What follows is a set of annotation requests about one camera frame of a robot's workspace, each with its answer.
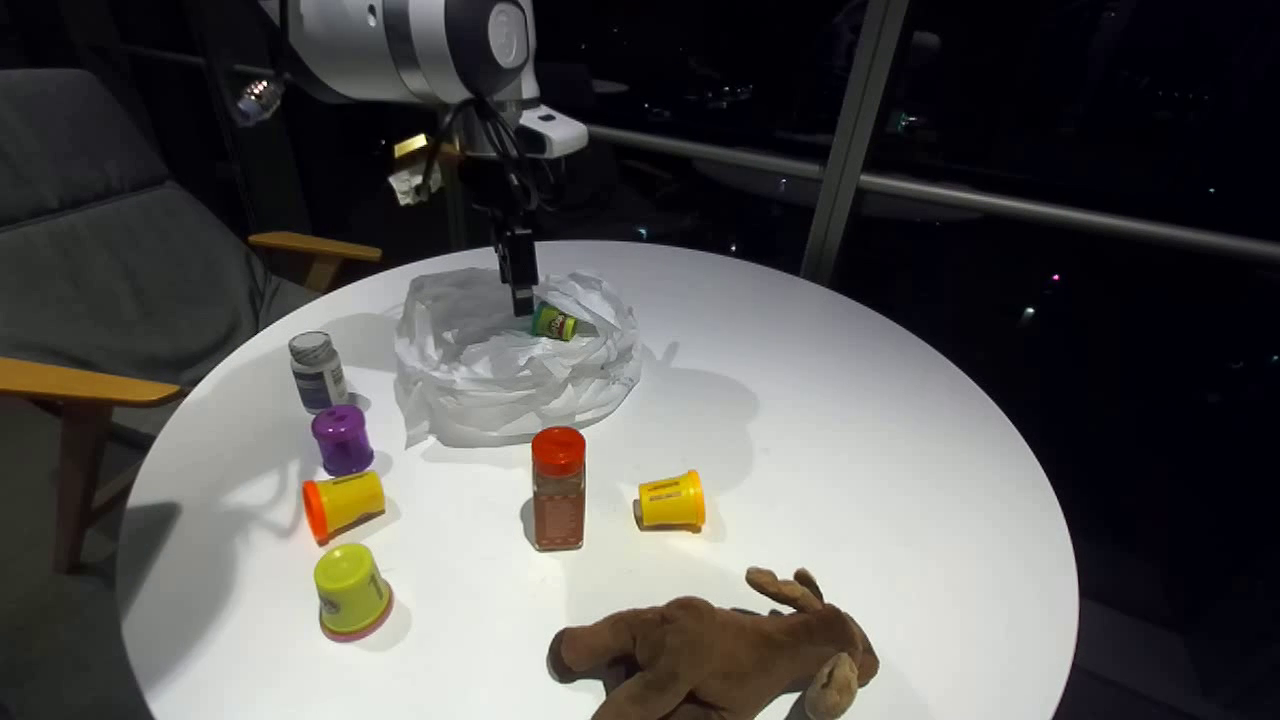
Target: gray chair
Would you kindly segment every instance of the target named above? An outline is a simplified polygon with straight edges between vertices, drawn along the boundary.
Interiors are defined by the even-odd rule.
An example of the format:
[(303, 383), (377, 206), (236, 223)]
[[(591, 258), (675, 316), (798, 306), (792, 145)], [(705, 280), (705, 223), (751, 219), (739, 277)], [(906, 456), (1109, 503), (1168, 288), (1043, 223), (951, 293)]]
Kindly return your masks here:
[[(316, 288), (346, 261), (382, 261), (299, 232), (247, 243), (311, 258)], [(169, 177), (98, 75), (0, 74), (0, 398), (62, 422), (62, 572), (79, 563), (112, 429), (152, 435), (219, 356), (311, 297), (247, 243)]]

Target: clear plastic bag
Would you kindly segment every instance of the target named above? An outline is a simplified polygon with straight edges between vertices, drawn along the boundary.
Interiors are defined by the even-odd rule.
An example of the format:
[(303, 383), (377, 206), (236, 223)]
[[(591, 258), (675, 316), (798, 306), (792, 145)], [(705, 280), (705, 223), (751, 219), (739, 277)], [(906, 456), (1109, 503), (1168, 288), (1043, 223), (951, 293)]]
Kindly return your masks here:
[(531, 337), (498, 273), (421, 277), (397, 323), (397, 400), (409, 446), (518, 446), (549, 426), (597, 426), (639, 380), (638, 316), (597, 277), (537, 288), (589, 333)]

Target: dark background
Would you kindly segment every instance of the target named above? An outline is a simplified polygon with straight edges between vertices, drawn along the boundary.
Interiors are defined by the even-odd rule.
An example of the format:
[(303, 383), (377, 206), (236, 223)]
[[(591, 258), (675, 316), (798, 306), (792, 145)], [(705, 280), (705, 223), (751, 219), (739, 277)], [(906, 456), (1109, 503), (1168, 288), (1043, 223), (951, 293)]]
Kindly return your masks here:
[[(866, 0), (537, 11), (565, 111), (826, 161)], [(219, 65), (267, 65), (267, 46), (247, 0), (0, 0), (0, 65), (109, 75), (240, 232), (353, 238), (394, 265), (483, 239), (483, 173), (464, 208), (394, 206), (388, 145), (423, 123), (414, 110), (293, 91), (267, 130), (236, 130)], [(1278, 49), (1280, 6), (1262, 0), (915, 0), (869, 168), (1278, 239)], [(798, 273), (812, 195), (603, 145), (560, 168), (543, 232)], [(1280, 717), (1278, 265), (866, 195), (842, 293), (932, 339), (1026, 429), (1067, 508), (1086, 599), (1178, 634), (1221, 708)]]

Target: yellow cup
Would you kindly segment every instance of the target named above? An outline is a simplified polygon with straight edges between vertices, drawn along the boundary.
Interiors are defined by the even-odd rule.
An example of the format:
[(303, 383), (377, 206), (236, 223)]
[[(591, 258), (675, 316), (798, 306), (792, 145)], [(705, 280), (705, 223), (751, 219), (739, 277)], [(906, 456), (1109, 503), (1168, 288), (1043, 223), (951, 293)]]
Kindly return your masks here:
[(702, 471), (639, 484), (632, 512), (644, 532), (649, 529), (702, 532), (710, 521)]
[(316, 559), (311, 579), (319, 591), (319, 629), (332, 642), (360, 642), (394, 618), (397, 591), (377, 572), (377, 559), (364, 543), (332, 543)]
[(358, 529), (388, 508), (385, 480), (377, 471), (303, 480), (303, 508), (316, 543), (327, 543), (335, 532)]

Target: wooden armrest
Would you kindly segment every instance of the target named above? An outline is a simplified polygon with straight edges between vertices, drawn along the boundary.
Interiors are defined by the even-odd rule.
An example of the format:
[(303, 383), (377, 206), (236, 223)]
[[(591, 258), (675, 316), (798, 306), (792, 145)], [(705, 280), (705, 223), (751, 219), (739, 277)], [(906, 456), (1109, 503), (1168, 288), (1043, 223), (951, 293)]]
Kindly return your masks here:
[(139, 377), (112, 377), (112, 373), (86, 373), (64, 366), (0, 356), (0, 398), (149, 407), (179, 398), (179, 390), (139, 380)]
[(247, 238), (247, 247), (289, 253), (289, 258), (370, 261), (370, 265), (385, 261), (382, 247), (310, 238), (310, 232), (257, 232)]

